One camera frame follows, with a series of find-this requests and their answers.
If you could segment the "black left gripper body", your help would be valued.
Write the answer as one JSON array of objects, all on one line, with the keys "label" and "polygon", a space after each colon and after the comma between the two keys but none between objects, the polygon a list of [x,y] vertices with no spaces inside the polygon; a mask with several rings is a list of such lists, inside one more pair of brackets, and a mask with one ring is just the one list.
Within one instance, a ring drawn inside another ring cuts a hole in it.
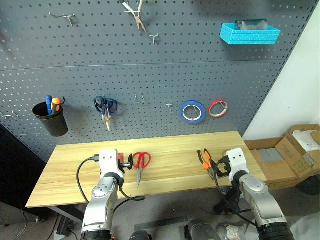
[{"label": "black left gripper body", "polygon": [[124,154],[118,153],[117,160],[118,160],[118,168],[124,173],[125,172],[124,169],[129,167],[129,163],[124,162]]}]

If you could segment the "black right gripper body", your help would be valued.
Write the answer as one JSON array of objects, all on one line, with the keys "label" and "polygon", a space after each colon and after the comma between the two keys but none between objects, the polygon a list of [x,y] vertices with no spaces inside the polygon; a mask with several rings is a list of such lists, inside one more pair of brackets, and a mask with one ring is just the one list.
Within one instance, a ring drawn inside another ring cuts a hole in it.
[{"label": "black right gripper body", "polygon": [[223,156],[219,161],[221,161],[221,164],[216,165],[215,171],[220,170],[223,173],[223,177],[228,177],[231,172],[229,157]]}]

